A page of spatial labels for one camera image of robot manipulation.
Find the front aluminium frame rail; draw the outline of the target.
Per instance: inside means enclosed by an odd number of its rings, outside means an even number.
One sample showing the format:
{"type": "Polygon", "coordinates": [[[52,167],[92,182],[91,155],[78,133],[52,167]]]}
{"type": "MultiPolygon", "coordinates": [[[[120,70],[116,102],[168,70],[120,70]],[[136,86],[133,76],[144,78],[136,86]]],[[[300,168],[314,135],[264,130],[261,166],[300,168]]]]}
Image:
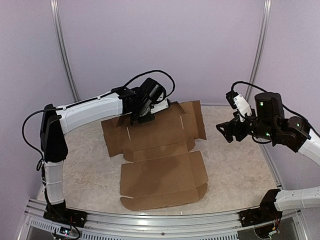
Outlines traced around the front aluminium frame rail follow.
{"type": "Polygon", "coordinates": [[[239,211],[195,215],[133,215],[88,211],[82,223],[69,225],[44,218],[47,204],[30,199],[25,207],[15,240],[259,240],[259,231],[277,228],[269,240],[310,239],[299,210],[283,212],[272,220],[243,226],[239,211]]]}

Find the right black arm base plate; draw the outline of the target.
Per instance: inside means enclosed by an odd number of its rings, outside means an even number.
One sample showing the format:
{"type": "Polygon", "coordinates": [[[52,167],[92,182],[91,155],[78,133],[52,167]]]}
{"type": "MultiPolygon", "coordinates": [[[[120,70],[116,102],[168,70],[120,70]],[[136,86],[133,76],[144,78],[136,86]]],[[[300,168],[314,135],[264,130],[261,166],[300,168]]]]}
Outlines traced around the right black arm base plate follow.
{"type": "Polygon", "coordinates": [[[279,220],[283,216],[283,212],[276,209],[276,196],[280,189],[270,189],[264,195],[259,207],[248,208],[239,212],[239,219],[242,227],[259,225],[266,222],[279,220]]]}

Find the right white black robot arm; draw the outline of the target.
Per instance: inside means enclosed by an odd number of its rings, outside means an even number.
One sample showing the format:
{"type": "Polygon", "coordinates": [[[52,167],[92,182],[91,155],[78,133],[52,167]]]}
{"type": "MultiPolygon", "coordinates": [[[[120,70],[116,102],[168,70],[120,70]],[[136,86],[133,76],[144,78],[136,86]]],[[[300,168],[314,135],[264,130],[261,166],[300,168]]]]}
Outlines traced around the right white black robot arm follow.
{"type": "MultiPolygon", "coordinates": [[[[226,94],[236,111],[233,119],[216,125],[228,143],[241,142],[247,136],[261,139],[261,144],[283,145],[314,163],[320,163],[320,137],[311,124],[297,113],[286,118],[281,95],[262,92],[255,95],[256,108],[252,109],[242,95],[233,90],[226,94]]],[[[309,209],[320,206],[320,188],[298,190],[271,189],[263,197],[256,210],[256,218],[266,222],[276,211],[309,209]]]]}

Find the right aluminium frame post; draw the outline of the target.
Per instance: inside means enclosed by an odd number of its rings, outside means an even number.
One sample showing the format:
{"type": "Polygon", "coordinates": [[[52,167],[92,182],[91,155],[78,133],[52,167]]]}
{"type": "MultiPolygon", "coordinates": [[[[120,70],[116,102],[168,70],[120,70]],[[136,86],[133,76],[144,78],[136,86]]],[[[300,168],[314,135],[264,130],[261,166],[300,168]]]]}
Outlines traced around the right aluminium frame post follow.
{"type": "Polygon", "coordinates": [[[259,67],[260,67],[260,62],[263,55],[263,50],[264,50],[265,40],[268,32],[269,20],[270,20],[271,7],[272,7],[272,0],[265,0],[263,13],[262,13],[262,20],[261,20],[261,25],[259,30],[257,48],[255,51],[253,66],[252,66],[250,78],[249,78],[249,83],[252,85],[254,85],[256,82],[259,67]]]}

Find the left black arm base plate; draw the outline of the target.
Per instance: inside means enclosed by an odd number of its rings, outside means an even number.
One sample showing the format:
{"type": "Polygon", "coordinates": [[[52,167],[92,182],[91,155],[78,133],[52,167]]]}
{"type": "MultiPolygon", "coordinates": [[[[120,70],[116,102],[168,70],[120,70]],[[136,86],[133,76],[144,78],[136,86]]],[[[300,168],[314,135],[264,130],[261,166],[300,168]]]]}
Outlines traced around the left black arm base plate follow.
{"type": "Polygon", "coordinates": [[[66,202],[59,204],[48,204],[43,217],[56,223],[83,228],[87,220],[88,213],[66,207],[66,202]]]}

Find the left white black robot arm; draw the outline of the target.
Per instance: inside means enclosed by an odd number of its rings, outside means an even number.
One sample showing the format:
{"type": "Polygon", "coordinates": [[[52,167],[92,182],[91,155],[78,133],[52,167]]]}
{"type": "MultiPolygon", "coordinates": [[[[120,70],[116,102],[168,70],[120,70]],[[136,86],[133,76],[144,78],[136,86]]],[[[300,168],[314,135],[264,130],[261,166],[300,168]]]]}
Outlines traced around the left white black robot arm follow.
{"type": "Polygon", "coordinates": [[[44,108],[40,129],[41,151],[44,160],[44,186],[49,212],[63,223],[70,218],[70,211],[62,204],[63,165],[68,155],[65,136],[71,131],[101,119],[129,115],[130,123],[140,124],[155,119],[155,114],[170,106],[165,88],[148,77],[140,86],[120,86],[111,91],[69,105],[44,108]]]}

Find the left aluminium frame post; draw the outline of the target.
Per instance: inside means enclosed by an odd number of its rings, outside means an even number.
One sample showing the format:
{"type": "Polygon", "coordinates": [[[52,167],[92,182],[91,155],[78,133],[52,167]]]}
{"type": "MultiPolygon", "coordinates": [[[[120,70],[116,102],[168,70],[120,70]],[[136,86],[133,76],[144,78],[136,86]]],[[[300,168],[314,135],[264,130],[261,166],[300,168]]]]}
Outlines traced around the left aluminium frame post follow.
{"type": "Polygon", "coordinates": [[[50,3],[52,18],[53,18],[55,34],[57,38],[57,44],[58,44],[62,64],[64,67],[64,71],[66,74],[67,83],[68,83],[73,101],[78,102],[80,100],[80,97],[79,97],[78,90],[73,78],[70,61],[67,53],[67,48],[64,40],[63,28],[62,28],[62,22],[60,17],[60,10],[59,10],[59,1],[50,0],[49,3],[50,3]]]}

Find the aluminium frame post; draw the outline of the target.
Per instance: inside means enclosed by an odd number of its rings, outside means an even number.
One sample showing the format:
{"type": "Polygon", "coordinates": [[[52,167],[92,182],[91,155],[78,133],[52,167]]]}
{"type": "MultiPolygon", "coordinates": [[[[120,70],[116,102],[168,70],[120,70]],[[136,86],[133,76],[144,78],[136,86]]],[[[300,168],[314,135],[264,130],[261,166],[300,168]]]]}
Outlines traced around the aluminium frame post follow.
{"type": "Polygon", "coordinates": [[[80,97],[79,97],[78,90],[73,78],[70,61],[67,53],[67,48],[64,40],[63,28],[62,28],[62,22],[60,17],[60,10],[59,10],[59,1],[50,0],[49,3],[50,3],[52,18],[53,18],[55,34],[57,38],[57,44],[58,44],[62,64],[64,67],[64,71],[66,74],[67,83],[68,83],[73,101],[78,102],[80,100],[80,97]]]}
{"type": "Polygon", "coordinates": [[[268,32],[269,20],[270,20],[271,7],[272,7],[272,0],[265,0],[263,13],[262,13],[262,20],[261,20],[261,25],[259,30],[257,48],[255,51],[253,66],[252,66],[250,78],[249,78],[249,83],[252,85],[254,85],[256,82],[259,67],[260,67],[260,62],[263,55],[263,50],[264,50],[265,40],[268,32]]]}

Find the brown cardboard box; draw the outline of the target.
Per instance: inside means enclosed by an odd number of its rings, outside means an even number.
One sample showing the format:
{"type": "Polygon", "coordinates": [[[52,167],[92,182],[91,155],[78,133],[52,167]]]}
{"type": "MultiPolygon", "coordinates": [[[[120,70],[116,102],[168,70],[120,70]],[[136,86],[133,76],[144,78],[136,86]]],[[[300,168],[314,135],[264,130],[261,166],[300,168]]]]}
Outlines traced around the brown cardboard box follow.
{"type": "Polygon", "coordinates": [[[123,155],[120,202],[131,211],[194,203],[208,189],[208,174],[196,140],[207,138],[201,103],[173,102],[152,121],[128,116],[101,122],[110,157],[123,155]]]}

